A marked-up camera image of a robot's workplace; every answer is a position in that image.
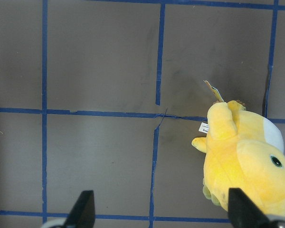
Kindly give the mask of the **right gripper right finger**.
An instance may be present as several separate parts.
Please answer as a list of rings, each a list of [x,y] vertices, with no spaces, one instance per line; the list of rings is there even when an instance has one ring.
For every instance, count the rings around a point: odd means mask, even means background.
[[[268,228],[269,218],[240,188],[228,191],[228,219],[234,228]]]

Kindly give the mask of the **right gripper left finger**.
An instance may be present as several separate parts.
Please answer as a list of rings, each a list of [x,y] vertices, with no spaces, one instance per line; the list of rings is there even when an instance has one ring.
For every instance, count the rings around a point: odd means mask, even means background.
[[[65,228],[93,228],[95,224],[95,199],[93,190],[84,190],[64,222]]]

